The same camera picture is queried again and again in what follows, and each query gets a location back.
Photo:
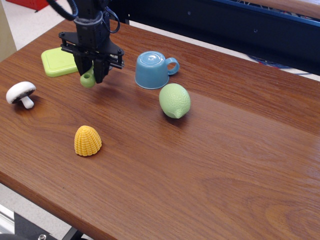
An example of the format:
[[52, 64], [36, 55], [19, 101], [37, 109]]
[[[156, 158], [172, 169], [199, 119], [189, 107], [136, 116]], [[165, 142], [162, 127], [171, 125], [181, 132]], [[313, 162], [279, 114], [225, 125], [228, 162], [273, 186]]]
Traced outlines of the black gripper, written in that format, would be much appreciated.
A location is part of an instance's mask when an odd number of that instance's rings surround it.
[[73, 54], [79, 74], [82, 76], [93, 66], [95, 81], [103, 82], [111, 67], [124, 67], [124, 50], [115, 45], [110, 35], [120, 29], [120, 22], [111, 30], [110, 17], [117, 18], [113, 11], [98, 11], [96, 18], [74, 20], [76, 32], [60, 32], [63, 51]]

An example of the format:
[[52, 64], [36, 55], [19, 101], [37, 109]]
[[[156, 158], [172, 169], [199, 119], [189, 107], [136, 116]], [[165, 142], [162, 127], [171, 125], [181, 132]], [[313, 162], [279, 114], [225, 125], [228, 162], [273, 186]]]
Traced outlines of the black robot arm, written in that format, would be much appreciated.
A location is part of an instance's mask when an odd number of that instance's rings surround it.
[[110, 35], [108, 0], [74, 0], [77, 15], [73, 18], [75, 32], [61, 32], [61, 50], [73, 55], [80, 75], [93, 70], [95, 81], [100, 84], [110, 69], [124, 67], [124, 50], [113, 43]]

